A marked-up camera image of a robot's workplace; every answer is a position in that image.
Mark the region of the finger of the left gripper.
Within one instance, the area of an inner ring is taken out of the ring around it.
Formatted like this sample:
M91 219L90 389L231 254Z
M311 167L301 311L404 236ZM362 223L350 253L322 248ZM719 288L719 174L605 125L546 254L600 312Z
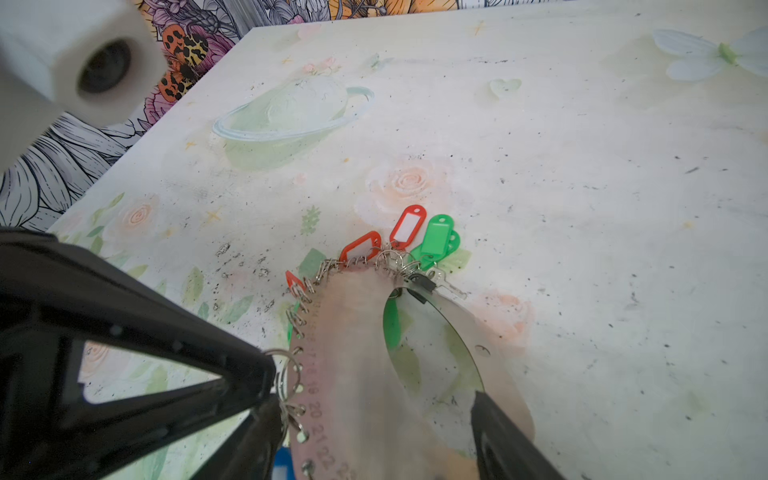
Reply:
M101 479L271 395L273 360L91 251L1 231L1 475Z

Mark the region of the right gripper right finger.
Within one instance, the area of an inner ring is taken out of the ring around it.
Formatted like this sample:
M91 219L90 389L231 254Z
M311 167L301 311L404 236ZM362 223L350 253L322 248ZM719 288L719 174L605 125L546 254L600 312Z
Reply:
M476 391L471 426L482 480L564 480L485 392Z

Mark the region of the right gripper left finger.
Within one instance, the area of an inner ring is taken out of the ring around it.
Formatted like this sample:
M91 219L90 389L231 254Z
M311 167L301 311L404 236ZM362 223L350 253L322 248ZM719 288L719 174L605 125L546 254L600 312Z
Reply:
M249 411L192 479L270 479L282 433L280 402L271 395Z

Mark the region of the blue tagged key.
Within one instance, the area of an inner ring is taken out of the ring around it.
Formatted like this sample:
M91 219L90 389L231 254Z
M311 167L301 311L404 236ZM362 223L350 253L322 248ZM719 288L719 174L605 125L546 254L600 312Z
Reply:
M287 447L281 447L275 454L271 474L272 480L295 480L291 451Z

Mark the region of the large metal keyring with keys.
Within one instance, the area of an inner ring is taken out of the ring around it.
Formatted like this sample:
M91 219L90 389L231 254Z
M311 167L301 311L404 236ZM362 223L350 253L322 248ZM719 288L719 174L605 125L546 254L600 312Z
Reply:
M437 264L459 243L453 220L406 207L388 237L369 232L291 279L297 305L280 390L299 479L480 479L473 455L443 440L416 394L423 376L404 341L401 304L414 299L459 342L488 394L531 441L525 401L475 317Z

